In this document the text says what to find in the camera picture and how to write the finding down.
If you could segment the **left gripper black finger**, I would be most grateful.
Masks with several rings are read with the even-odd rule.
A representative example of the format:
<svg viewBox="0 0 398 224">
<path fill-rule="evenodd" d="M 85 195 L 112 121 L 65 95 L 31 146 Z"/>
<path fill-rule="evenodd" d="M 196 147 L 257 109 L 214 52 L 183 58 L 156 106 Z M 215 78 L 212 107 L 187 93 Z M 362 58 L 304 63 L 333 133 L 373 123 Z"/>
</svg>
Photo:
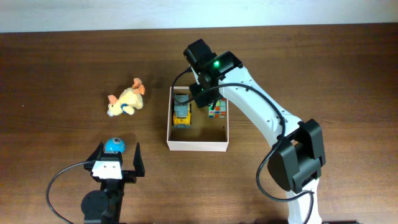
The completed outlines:
<svg viewBox="0 0 398 224">
<path fill-rule="evenodd" d="M 133 166 L 135 168 L 134 170 L 134 176 L 135 177 L 144 177 L 146 174 L 144 163 L 142 160 L 141 156 L 141 147 L 140 144 L 136 144 L 136 150 L 134 152 L 134 158 L 133 158 Z"/>
<path fill-rule="evenodd" d="M 103 152 L 104 144 L 100 142 L 93 153 L 87 158 L 86 162 L 94 162 L 100 159 Z"/>
</svg>

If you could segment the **yellow grey toy truck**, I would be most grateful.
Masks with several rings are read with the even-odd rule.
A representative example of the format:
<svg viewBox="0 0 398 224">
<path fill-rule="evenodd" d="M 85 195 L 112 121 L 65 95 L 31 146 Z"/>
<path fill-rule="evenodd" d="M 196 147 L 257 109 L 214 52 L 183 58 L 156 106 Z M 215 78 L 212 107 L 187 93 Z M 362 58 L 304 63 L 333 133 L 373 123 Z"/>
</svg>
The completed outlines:
<svg viewBox="0 0 398 224">
<path fill-rule="evenodd" d="M 174 94 L 174 111 L 173 111 L 173 126 L 175 128 L 189 128 L 191 126 L 192 106 L 190 103 L 184 105 L 178 102 L 184 102 L 189 99 L 188 94 Z"/>
</svg>

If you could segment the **multicolour puzzle cube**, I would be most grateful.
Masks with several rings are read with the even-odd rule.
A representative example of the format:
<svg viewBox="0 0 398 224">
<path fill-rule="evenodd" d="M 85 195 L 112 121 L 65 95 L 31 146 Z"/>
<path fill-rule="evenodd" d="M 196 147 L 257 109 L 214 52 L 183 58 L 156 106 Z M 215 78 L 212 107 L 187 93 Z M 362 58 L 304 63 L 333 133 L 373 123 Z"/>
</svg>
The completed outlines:
<svg viewBox="0 0 398 224">
<path fill-rule="evenodd" d="M 226 103 L 227 100 L 222 98 L 216 103 L 211 103 L 208 107 L 209 118 L 225 118 L 226 117 Z"/>
</svg>

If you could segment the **yellow plush dog toy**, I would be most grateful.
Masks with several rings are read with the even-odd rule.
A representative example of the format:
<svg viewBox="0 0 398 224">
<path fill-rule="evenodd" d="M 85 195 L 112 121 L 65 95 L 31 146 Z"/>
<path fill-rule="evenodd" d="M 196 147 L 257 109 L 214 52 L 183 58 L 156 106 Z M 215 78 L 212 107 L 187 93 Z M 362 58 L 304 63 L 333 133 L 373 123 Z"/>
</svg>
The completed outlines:
<svg viewBox="0 0 398 224">
<path fill-rule="evenodd" d="M 133 79 L 132 87 L 125 89 L 118 98 L 114 95 L 108 95 L 108 116 L 118 116 L 123 113 L 133 115 L 135 110 L 140 110 L 144 106 L 142 96 L 145 93 L 145 87 L 140 78 Z"/>
</svg>

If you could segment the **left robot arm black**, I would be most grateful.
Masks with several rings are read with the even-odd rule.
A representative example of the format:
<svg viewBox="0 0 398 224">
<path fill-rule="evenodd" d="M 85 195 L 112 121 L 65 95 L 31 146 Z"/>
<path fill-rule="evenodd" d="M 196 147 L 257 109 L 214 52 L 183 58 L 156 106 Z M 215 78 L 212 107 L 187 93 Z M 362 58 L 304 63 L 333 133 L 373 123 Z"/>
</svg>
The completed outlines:
<svg viewBox="0 0 398 224">
<path fill-rule="evenodd" d="M 101 142 L 87 158 L 84 169 L 101 184 L 100 189 L 87 193 L 81 202 L 85 223 L 119 223 L 126 184 L 135 184 L 145 176 L 140 144 L 136 144 L 133 170 L 122 170 L 125 143 L 120 138 Z"/>
</svg>

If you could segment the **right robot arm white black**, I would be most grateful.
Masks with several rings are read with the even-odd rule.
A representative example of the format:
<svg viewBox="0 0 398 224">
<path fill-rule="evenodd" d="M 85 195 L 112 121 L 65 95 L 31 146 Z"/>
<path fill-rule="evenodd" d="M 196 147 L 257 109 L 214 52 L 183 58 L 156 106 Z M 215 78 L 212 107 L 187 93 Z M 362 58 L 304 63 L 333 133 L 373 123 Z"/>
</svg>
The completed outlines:
<svg viewBox="0 0 398 224">
<path fill-rule="evenodd" d="M 289 208 L 289 223 L 321 223 L 317 188 L 326 163 L 321 126 L 302 121 L 269 96 L 232 52 L 215 54 L 203 39 L 183 52 L 196 82 L 190 85 L 198 107 L 226 98 L 260 130 L 270 152 L 256 172 L 262 194 Z"/>
</svg>

